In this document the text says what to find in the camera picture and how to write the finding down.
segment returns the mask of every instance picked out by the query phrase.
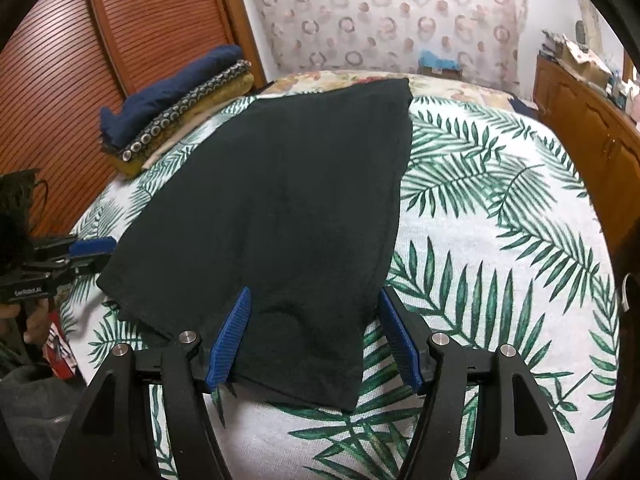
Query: person's hand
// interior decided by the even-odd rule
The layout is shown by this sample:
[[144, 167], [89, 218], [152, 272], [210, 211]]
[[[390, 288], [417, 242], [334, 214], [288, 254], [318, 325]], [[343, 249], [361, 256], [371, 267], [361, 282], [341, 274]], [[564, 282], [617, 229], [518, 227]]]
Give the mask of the person's hand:
[[[0, 335], [6, 332], [6, 320], [13, 319], [20, 312], [19, 304], [0, 304]], [[36, 310], [27, 318], [27, 330], [24, 333], [24, 342], [38, 346], [44, 345], [49, 336], [49, 300], [43, 298], [38, 300]]]

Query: wooden wardrobe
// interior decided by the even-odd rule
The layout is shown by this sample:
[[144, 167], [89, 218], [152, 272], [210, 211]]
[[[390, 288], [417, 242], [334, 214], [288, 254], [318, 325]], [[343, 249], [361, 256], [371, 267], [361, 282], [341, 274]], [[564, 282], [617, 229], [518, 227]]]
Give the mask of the wooden wardrobe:
[[613, 103], [561, 66], [538, 58], [540, 121], [566, 148], [615, 254], [640, 221], [640, 132]]
[[[39, 0], [0, 53], [0, 174], [40, 168], [36, 234], [69, 232], [113, 177], [98, 111], [213, 47], [238, 44], [264, 74], [242, 0]], [[34, 208], [42, 205], [36, 196]]]

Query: wooden slatted door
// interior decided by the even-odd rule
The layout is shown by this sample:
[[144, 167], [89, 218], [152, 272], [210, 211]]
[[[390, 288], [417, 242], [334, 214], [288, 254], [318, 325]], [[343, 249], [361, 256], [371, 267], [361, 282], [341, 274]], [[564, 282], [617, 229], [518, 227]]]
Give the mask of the wooden slatted door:
[[113, 176], [98, 110], [121, 103], [86, 0], [39, 0], [0, 53], [0, 174], [42, 168], [37, 234], [68, 232]]
[[222, 0], [91, 0], [127, 94], [173, 75], [213, 47], [233, 43]]

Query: bed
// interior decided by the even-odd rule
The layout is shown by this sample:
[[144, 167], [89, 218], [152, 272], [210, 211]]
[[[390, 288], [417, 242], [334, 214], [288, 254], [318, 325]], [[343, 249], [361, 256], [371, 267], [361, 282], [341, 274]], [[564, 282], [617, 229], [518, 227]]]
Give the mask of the bed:
[[[330, 91], [401, 74], [314, 72], [276, 81], [193, 130], [147, 172], [113, 180], [82, 215], [82, 238], [125, 229], [190, 153], [254, 100]], [[545, 394], [585, 478], [612, 410], [618, 371], [618, 309], [607, 247], [584, 183], [555, 135], [510, 110], [508, 95], [409, 75], [412, 154], [387, 283], [432, 328], [494, 349], [508, 340]], [[143, 343], [119, 322], [95, 277], [77, 280], [61, 307], [85, 380], [119, 342]], [[377, 322], [363, 341], [366, 371], [352, 415], [260, 402], [239, 387], [206, 396], [216, 437], [235, 478], [393, 479], [422, 401], [402, 386]], [[478, 393], [466, 393], [452, 478], [464, 478]], [[160, 386], [150, 391], [165, 478], [177, 478]]]

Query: wall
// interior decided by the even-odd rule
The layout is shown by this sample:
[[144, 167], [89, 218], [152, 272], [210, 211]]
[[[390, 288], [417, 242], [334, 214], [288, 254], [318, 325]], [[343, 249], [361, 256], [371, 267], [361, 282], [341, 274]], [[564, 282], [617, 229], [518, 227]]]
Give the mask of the wall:
[[[271, 49], [260, 22], [260, 16], [254, 0], [244, 0], [249, 20], [254, 31], [258, 52], [264, 67], [267, 81], [273, 80], [280, 74], [271, 54]], [[536, 77], [536, 57], [540, 44], [544, 40], [543, 28], [566, 34], [575, 39], [575, 22], [581, 19], [580, 7], [577, 0], [529, 0], [529, 15], [527, 26], [520, 37], [518, 53], [518, 76], [520, 92], [524, 98], [531, 98]], [[602, 27], [602, 43], [604, 57], [617, 68], [622, 68], [623, 47], [609, 25], [600, 17]]]
[[544, 41], [543, 28], [575, 39], [575, 22], [580, 20], [578, 0], [529, 0], [527, 26], [520, 36], [518, 75], [522, 97], [531, 99], [536, 79], [536, 57]]

